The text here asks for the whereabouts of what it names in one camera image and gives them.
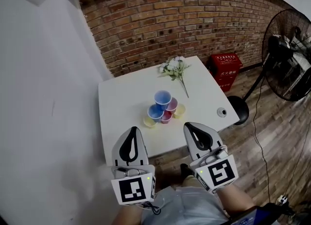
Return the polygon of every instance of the stacked cups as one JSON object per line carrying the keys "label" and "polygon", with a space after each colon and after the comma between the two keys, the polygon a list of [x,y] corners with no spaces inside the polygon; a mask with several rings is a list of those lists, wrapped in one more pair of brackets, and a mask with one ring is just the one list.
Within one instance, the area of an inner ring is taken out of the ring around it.
{"label": "stacked cups", "polygon": [[155,104],[148,108],[148,116],[144,118],[144,123],[148,127],[154,127],[158,122],[167,124],[173,116],[179,119],[185,111],[184,105],[178,105],[176,98],[168,91],[161,90],[155,94]]}

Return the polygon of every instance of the red fire extinguisher box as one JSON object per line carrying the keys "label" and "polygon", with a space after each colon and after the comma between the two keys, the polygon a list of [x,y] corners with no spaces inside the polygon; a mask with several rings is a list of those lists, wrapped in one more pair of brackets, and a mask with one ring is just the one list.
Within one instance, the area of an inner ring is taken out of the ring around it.
{"label": "red fire extinguisher box", "polygon": [[236,54],[227,53],[212,55],[208,66],[220,88],[226,92],[230,90],[243,64]]}

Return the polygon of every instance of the tabletop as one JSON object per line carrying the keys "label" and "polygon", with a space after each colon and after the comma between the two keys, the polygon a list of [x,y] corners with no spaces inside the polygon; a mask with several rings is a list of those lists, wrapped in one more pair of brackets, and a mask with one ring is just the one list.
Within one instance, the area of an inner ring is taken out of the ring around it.
{"label": "tabletop", "polygon": [[[186,58],[191,65],[184,72],[184,82],[189,94],[178,80],[161,77],[158,66],[142,69],[99,84],[99,110],[104,153],[107,165],[112,165],[112,148],[127,129],[137,126],[147,149],[148,157],[185,146],[185,122],[197,122],[220,131],[239,120],[227,97],[197,56]],[[154,94],[167,90],[186,107],[181,119],[148,128],[143,123],[147,109],[154,104]],[[227,111],[225,117],[217,109]]]}

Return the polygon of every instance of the blue cup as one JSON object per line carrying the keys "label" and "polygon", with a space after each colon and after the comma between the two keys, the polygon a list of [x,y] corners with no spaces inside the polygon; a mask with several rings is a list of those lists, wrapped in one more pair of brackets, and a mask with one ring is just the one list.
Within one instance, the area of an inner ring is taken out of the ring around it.
{"label": "blue cup", "polygon": [[161,118],[164,115],[164,111],[158,109],[156,104],[153,104],[148,108],[148,116],[154,120],[154,122],[161,122]]}
{"label": "blue cup", "polygon": [[165,90],[160,90],[155,94],[155,104],[157,108],[164,111],[172,100],[172,96]]}

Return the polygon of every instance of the red cup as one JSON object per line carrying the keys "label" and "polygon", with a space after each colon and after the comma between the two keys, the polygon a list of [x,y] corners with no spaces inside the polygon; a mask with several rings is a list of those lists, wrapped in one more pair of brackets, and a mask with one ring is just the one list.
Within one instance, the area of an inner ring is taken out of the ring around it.
{"label": "red cup", "polygon": [[172,117],[173,117],[173,114],[172,114],[171,112],[169,112],[169,111],[164,111],[164,115],[163,115],[162,118],[161,118],[161,122],[162,122],[163,124],[167,124],[167,123],[170,122],[170,120],[172,119]]}
{"label": "red cup", "polygon": [[178,106],[178,101],[176,98],[172,97],[171,102],[169,103],[169,105],[166,108],[166,111],[171,112],[172,114],[175,113],[176,109]]}

